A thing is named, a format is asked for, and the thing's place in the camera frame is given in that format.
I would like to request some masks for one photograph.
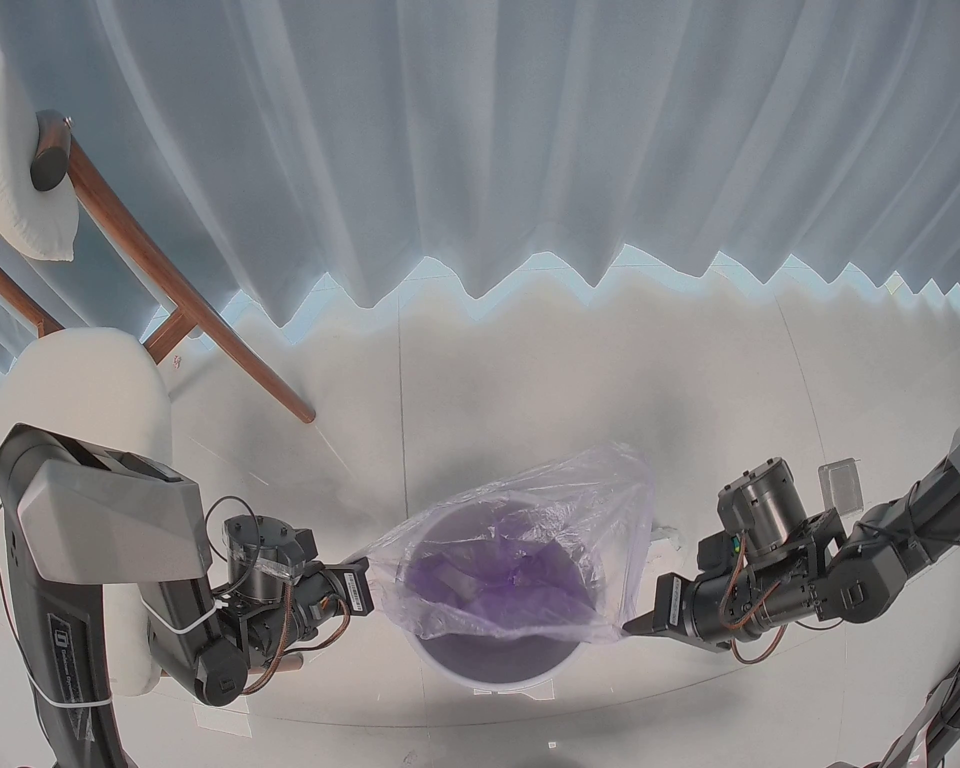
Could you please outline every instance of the curtain fold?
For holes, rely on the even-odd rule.
[[[242,289],[280,325],[325,273],[373,306],[430,255],[476,297],[533,252],[596,284],[625,243],[946,292],[957,39],[953,0],[0,4],[37,107],[214,306]],[[109,243],[76,250],[39,282],[142,328]]]

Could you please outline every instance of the white cushion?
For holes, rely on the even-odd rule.
[[[25,256],[69,261],[77,196],[69,177],[49,192],[34,189],[30,163],[39,133],[34,106],[0,51],[0,236]]]
[[[166,387],[146,349],[113,328],[67,328],[24,349],[0,384],[0,440],[19,422],[172,462]],[[152,690],[160,668],[136,585],[104,586],[104,629],[113,694]]]

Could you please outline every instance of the white label sticker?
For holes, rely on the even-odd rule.
[[[350,595],[350,604],[357,613],[363,612],[363,600],[360,599],[360,590],[357,588],[357,579],[352,573],[344,573],[347,581],[347,592]]]
[[[670,623],[677,626],[680,622],[680,591],[683,584],[679,576],[673,577],[673,596],[670,599]]]

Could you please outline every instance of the curtain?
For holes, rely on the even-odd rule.
[[[430,255],[476,297],[534,252],[595,284],[625,243],[946,292],[958,39],[954,0],[0,4],[37,108],[214,306],[279,325],[325,273],[373,306]],[[156,309],[89,222],[73,264],[18,258],[65,324]]]

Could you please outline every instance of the purple plastic bag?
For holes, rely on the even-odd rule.
[[[374,603],[423,639],[613,642],[636,614],[653,480],[622,444],[462,493],[355,557]]]

